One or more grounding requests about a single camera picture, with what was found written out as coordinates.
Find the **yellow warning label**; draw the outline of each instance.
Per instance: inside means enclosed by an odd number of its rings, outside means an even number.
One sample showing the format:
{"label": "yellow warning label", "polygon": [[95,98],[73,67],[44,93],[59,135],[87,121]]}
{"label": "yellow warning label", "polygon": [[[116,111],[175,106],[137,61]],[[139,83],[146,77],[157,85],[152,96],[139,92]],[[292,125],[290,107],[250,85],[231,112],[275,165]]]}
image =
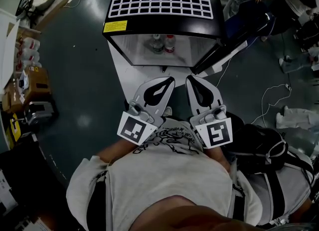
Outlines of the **yellow warning label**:
{"label": "yellow warning label", "polygon": [[104,25],[103,32],[111,32],[111,31],[120,31],[120,30],[126,30],[126,25],[128,24],[128,21],[112,21],[107,22]]}

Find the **black bag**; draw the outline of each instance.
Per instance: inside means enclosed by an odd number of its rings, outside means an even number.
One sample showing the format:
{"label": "black bag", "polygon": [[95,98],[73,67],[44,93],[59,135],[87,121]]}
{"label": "black bag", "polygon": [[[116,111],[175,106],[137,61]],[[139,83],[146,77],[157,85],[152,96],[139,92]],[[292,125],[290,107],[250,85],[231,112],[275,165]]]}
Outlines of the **black bag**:
{"label": "black bag", "polygon": [[312,20],[306,22],[297,32],[296,38],[300,47],[308,50],[319,42],[319,15],[314,14]]}
{"label": "black bag", "polygon": [[287,158],[288,144],[275,130],[248,124],[233,134],[233,142],[226,149],[236,155],[240,171],[256,174],[280,170]]}

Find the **sneaker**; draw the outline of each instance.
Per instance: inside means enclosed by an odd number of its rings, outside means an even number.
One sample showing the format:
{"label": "sneaker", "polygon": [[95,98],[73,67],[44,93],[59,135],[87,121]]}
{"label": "sneaker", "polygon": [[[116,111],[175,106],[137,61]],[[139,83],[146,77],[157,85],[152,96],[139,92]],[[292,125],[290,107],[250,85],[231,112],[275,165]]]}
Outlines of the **sneaker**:
{"label": "sneaker", "polygon": [[280,65],[280,66],[283,66],[283,63],[284,63],[284,59],[283,59],[283,58],[280,58],[280,59],[279,59],[279,65]]}
{"label": "sneaker", "polygon": [[283,116],[278,112],[276,114],[276,122],[277,122],[277,124],[280,124],[282,122],[282,120],[283,120]]}
{"label": "sneaker", "polygon": [[266,37],[266,36],[261,36],[261,37],[260,37],[260,40],[261,40],[262,42],[265,42],[267,39],[268,39],[268,37]]}
{"label": "sneaker", "polygon": [[173,110],[171,107],[167,106],[166,109],[164,110],[164,113],[163,113],[163,117],[169,117],[169,116],[172,116],[173,115]]}

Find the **cardboard box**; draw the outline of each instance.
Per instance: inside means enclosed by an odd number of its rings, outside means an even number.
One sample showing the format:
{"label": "cardboard box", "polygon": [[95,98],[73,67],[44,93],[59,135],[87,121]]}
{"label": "cardboard box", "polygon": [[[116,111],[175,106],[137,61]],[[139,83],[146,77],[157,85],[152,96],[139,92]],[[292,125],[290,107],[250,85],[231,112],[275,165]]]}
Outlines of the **cardboard box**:
{"label": "cardboard box", "polygon": [[51,87],[46,69],[28,66],[24,72],[28,76],[29,86],[23,92],[23,105],[25,106],[30,101],[48,100],[51,96]]}
{"label": "cardboard box", "polygon": [[18,80],[12,79],[5,87],[5,93],[2,97],[2,108],[7,113],[23,111],[23,104],[20,101],[18,92]]}

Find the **white t-shirt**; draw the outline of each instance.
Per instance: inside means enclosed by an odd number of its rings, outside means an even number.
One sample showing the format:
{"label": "white t-shirt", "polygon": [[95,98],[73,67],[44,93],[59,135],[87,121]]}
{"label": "white t-shirt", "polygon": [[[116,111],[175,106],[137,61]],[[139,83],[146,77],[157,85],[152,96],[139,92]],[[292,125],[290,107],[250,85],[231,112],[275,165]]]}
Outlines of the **white t-shirt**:
{"label": "white t-shirt", "polygon": [[[107,164],[93,156],[84,159],[67,190],[71,213],[88,230],[86,212],[96,176]],[[107,168],[107,230],[128,231],[134,220],[152,204],[183,196],[227,216],[232,181],[227,171],[207,157],[186,122],[166,122],[142,146]],[[245,222],[257,225],[262,215],[260,199],[241,172],[238,183],[245,197]]]}
{"label": "white t-shirt", "polygon": [[301,16],[307,10],[311,8],[304,5],[300,0],[285,0],[291,10],[297,15]]}

